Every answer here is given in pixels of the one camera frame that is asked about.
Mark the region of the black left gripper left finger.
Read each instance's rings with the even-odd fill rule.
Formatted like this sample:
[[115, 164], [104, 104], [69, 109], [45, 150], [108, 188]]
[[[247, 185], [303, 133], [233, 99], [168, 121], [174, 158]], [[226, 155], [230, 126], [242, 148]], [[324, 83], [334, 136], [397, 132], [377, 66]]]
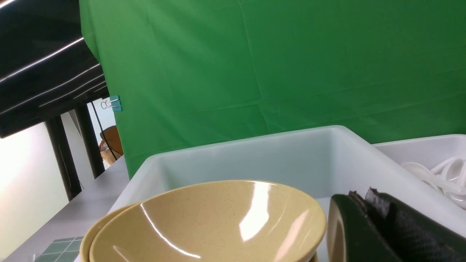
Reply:
[[327, 222], [330, 262], [399, 262], [401, 259], [380, 234], [368, 206], [358, 194], [331, 197]]

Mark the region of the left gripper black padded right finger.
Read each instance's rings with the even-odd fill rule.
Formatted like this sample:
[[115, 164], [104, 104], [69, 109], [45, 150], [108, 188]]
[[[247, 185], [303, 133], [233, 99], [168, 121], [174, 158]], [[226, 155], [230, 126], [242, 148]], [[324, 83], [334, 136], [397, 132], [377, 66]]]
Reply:
[[349, 192], [376, 232], [404, 262], [464, 262], [465, 237], [403, 201], [374, 188], [365, 197]]

